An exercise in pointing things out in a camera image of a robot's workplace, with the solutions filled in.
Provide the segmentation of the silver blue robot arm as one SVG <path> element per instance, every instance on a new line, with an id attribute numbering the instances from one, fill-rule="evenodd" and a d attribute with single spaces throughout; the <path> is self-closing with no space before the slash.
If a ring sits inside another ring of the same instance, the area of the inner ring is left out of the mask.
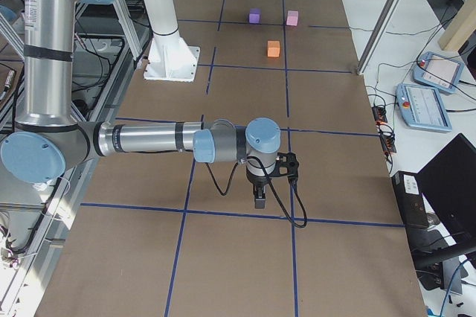
<path id="1" fill-rule="evenodd" d="M 16 116 L 15 132 L 1 143 L 5 168 L 23 182 L 41 183 L 113 153 L 191 152 L 205 164 L 244 164 L 254 204 L 263 208 L 265 189 L 278 171 L 280 129 L 271 119 L 257 118 L 240 129 L 226 120 L 127 126 L 78 122 L 72 117 L 78 1 L 25 0 L 25 105 Z"/>

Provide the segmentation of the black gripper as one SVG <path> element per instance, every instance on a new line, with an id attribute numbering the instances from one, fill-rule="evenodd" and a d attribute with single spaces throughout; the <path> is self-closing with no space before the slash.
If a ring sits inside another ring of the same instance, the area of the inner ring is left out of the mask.
<path id="1" fill-rule="evenodd" d="M 266 185 L 268 179 L 266 176 L 257 176 L 253 173 L 246 173 L 248 181 L 253 185 L 254 208 L 264 209 L 266 207 Z"/>

